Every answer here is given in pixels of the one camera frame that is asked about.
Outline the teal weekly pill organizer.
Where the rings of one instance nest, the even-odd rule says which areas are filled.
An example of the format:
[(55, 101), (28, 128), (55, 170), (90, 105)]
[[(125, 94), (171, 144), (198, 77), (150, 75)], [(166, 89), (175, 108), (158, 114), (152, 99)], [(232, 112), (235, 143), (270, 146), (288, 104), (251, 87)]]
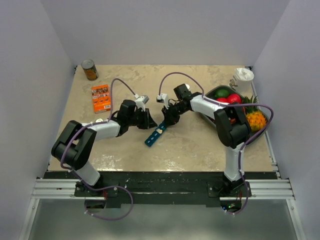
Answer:
[(163, 133), (166, 131), (167, 127), (165, 125), (165, 121), (162, 121), (152, 132), (152, 134), (144, 141), (144, 144), (148, 147), (151, 147), (159, 138), (163, 135), (159, 134), (156, 129), (160, 128), (163, 130)]

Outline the green pill bottle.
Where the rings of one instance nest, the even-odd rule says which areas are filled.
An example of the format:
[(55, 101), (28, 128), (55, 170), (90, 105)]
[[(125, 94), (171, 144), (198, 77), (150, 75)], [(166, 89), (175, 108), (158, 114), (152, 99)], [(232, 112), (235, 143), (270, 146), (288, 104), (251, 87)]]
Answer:
[(104, 120), (102, 119), (102, 118), (99, 118), (99, 119), (97, 119), (95, 122), (96, 123), (101, 123), (101, 122), (103, 122)]

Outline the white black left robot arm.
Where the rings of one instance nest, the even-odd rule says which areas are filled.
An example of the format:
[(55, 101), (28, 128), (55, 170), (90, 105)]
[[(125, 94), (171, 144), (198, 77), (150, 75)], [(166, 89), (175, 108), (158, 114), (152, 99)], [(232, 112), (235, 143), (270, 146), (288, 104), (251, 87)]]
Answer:
[(51, 149), (51, 155), (66, 164), (81, 180), (86, 182), (86, 191), (99, 196), (104, 184), (99, 181), (100, 173), (89, 162), (95, 142), (120, 137), (129, 127), (147, 130), (157, 127), (145, 103), (125, 99), (118, 111), (107, 121), (80, 123), (71, 120), (67, 123)]

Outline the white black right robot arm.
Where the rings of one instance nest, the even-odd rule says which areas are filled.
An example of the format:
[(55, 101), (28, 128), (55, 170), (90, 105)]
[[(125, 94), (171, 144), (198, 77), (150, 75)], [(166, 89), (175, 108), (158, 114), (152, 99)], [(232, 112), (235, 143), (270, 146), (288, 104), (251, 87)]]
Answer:
[(206, 98), (200, 92), (192, 93), (186, 84), (174, 88), (177, 97), (170, 103), (166, 94), (159, 94), (156, 100), (163, 103), (163, 124), (166, 127), (177, 124), (180, 116), (188, 111), (203, 114), (215, 122), (220, 142), (225, 146), (225, 169), (222, 176), (221, 193), (233, 197), (244, 184), (243, 158), (245, 143), (249, 139), (251, 127), (241, 107), (219, 103)]

